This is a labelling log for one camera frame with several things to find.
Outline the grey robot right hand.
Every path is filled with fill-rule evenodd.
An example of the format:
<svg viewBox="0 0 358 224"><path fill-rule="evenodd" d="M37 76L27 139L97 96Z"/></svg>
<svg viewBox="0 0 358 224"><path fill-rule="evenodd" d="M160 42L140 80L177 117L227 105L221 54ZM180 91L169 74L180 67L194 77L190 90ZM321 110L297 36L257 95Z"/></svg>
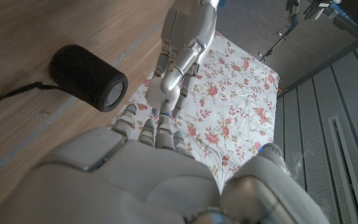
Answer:
<svg viewBox="0 0 358 224"><path fill-rule="evenodd" d="M173 132L161 108L131 139L128 105L111 129L94 128L58 145L0 206L0 223L327 223L290 176L273 143L219 190Z"/></svg>

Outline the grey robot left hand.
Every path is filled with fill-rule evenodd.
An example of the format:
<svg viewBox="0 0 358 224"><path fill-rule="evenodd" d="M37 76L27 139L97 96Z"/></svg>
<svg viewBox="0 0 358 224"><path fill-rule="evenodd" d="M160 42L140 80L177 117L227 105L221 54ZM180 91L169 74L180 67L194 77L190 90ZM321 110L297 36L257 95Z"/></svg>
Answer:
<svg viewBox="0 0 358 224"><path fill-rule="evenodd" d="M153 115L177 118L192 90L216 30L218 1L175 0L161 32L161 52L146 94Z"/></svg>

